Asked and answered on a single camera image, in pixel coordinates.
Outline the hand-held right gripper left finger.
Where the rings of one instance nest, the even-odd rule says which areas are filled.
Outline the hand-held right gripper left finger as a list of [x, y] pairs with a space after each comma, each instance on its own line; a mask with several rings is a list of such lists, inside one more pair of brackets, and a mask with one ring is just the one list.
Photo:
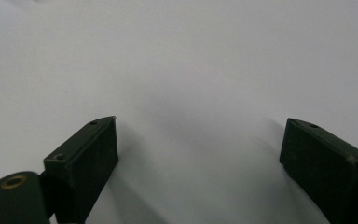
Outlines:
[[116, 118], [87, 123], [44, 158], [48, 214], [60, 224], [85, 224], [117, 163]]

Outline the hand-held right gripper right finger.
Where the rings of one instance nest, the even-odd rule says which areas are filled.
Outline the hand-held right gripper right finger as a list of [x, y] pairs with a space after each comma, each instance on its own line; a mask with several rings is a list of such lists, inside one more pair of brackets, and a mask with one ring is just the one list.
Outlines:
[[280, 163], [330, 224], [358, 224], [358, 148], [313, 123], [289, 119]]

